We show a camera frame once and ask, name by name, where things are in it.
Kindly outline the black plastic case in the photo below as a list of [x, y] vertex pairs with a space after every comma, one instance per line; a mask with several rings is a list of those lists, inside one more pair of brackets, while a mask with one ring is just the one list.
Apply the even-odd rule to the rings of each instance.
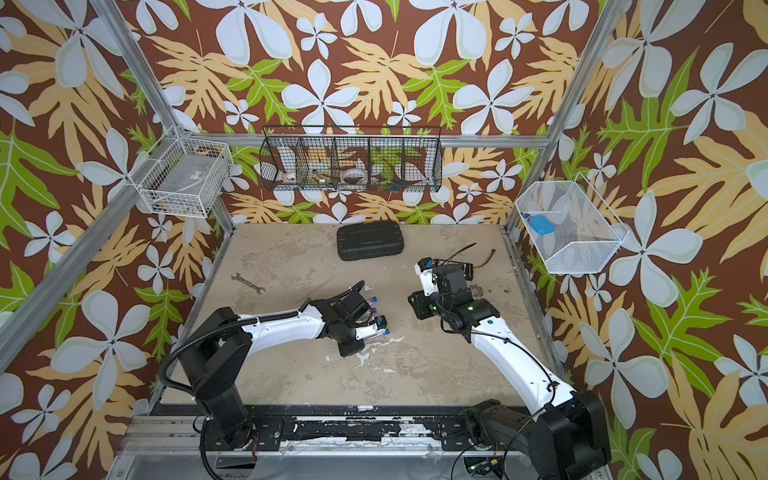
[[400, 225], [392, 220], [343, 226], [336, 239], [337, 253], [343, 261], [394, 256], [405, 247]]

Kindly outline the blue object in basket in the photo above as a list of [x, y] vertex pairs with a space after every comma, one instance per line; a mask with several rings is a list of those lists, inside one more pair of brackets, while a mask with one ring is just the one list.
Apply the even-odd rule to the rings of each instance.
[[537, 235], [548, 235], [554, 233], [555, 225], [544, 215], [529, 216], [528, 225]]

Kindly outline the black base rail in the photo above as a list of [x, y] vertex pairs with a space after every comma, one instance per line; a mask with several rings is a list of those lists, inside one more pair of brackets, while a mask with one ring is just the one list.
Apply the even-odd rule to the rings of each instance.
[[205, 451], [216, 458], [437, 457], [497, 454], [514, 434], [483, 427], [468, 407], [246, 405], [204, 414], [194, 405], [160, 405], [135, 418], [121, 450], [134, 455]]

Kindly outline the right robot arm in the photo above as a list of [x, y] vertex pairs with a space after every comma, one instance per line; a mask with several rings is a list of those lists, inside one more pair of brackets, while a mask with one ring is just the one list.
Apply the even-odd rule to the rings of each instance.
[[444, 332], [483, 353], [528, 410], [522, 414], [496, 400], [467, 409], [470, 447], [521, 452], [541, 479], [582, 479], [606, 466], [611, 449], [603, 404], [559, 378], [513, 334], [495, 306], [474, 298], [473, 265], [425, 257], [415, 272], [422, 288], [408, 302], [416, 317], [438, 317]]

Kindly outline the white mesh basket right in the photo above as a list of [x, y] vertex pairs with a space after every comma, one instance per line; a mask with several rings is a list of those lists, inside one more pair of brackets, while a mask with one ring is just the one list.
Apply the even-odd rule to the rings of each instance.
[[[547, 272], [553, 275], [600, 273], [630, 236], [630, 228], [584, 175], [575, 180], [535, 181], [515, 206]], [[527, 218], [535, 215], [546, 216], [555, 232], [534, 233]]]

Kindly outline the small steel wrench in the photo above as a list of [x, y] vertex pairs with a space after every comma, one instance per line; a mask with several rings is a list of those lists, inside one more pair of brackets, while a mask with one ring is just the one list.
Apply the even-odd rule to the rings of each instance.
[[266, 289], [264, 287], [261, 287], [261, 286], [255, 284], [254, 282], [244, 278], [239, 273], [235, 273], [234, 275], [232, 275], [231, 279], [233, 281], [239, 282], [239, 283], [241, 283], [241, 284], [243, 284], [243, 285], [253, 289], [259, 295], [263, 294], [266, 291]]

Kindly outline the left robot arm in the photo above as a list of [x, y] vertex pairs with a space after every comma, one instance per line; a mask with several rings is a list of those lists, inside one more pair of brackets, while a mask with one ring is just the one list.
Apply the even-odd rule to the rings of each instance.
[[215, 310], [158, 370], [167, 388], [190, 395], [219, 440], [239, 449], [256, 440], [257, 427], [236, 387], [248, 356], [304, 340], [331, 339], [341, 357], [353, 356], [365, 341], [388, 333], [387, 319], [378, 315], [361, 290], [363, 281], [340, 294], [306, 299], [299, 307], [269, 314], [237, 314], [230, 307]]

